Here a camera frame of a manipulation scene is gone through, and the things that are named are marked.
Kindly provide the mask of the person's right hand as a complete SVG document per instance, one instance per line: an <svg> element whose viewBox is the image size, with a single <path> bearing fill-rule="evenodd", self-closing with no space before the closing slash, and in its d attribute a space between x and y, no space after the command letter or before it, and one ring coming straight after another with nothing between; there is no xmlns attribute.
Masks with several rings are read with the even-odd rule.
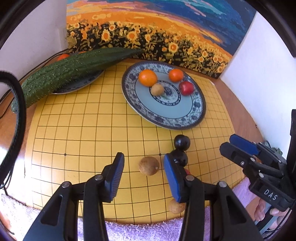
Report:
<svg viewBox="0 0 296 241"><path fill-rule="evenodd" d="M265 218L265 208L266 208L267 203L263 200L263 199L259 199L258 205L255 209L254 212L254 218L256 221L262 221ZM284 218L284 216L290 211L290 209L288 208L286 211L282 212L279 211L276 208L271 209L271 211L269 212L270 215L272 216L276 216L279 217L279 221L282 221L282 219Z"/></svg>

